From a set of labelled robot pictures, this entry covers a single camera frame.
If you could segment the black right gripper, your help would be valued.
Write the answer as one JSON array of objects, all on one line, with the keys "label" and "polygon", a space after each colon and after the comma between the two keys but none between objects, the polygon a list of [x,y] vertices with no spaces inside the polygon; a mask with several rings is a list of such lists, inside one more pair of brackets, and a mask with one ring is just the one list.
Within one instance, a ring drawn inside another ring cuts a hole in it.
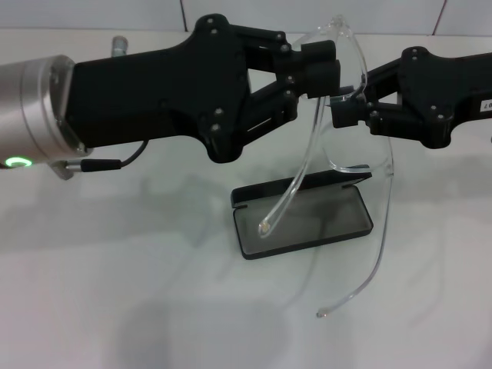
[{"label": "black right gripper", "polygon": [[[405,108],[376,102],[399,92]],[[372,135],[399,135],[426,148],[445,148],[458,125],[492,118],[492,52],[444,58],[424,47],[407,48],[401,59],[367,73],[364,95],[366,101],[351,98],[332,105],[335,128],[363,121]]]}]

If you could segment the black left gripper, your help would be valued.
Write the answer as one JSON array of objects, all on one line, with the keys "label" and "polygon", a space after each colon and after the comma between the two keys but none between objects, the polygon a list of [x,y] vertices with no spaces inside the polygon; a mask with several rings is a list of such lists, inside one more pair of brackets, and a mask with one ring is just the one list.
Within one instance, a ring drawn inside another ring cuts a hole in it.
[{"label": "black left gripper", "polygon": [[206,15],[172,48],[76,64],[65,117],[89,148],[188,136],[228,163],[242,153],[247,74],[233,26]]}]

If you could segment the clear transparent glasses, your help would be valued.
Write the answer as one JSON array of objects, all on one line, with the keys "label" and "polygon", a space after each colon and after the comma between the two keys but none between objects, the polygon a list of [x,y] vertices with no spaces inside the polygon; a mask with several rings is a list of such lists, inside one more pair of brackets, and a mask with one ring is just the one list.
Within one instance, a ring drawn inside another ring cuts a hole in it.
[{"label": "clear transparent glasses", "polygon": [[267,237],[286,213],[306,175],[335,170],[341,173],[370,173],[372,177],[357,184],[374,223],[370,234],[340,241],[356,256],[344,262],[340,250],[333,248],[323,256],[335,269],[328,279],[330,297],[320,307],[317,317],[327,317],[360,294],[376,275],[384,253],[387,221],[394,179],[391,143],[386,138],[367,135],[361,122],[348,128],[335,128],[332,105],[355,98],[366,101],[367,64],[364,54],[346,19],[337,15],[313,32],[299,38],[295,49],[304,44],[333,41],[341,56],[341,90],[337,95],[316,101],[314,123],[301,167],[287,190],[258,225],[258,233]]}]

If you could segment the black glasses case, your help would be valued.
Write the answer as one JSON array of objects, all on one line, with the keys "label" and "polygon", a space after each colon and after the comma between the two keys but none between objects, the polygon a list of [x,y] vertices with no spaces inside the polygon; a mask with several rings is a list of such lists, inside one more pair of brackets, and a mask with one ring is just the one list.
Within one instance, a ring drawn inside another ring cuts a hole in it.
[{"label": "black glasses case", "polygon": [[371,177],[335,170],[306,175],[286,213],[265,238],[259,235],[258,225],[292,179],[235,188],[231,207],[243,258],[267,258],[370,234],[374,223],[357,184]]}]

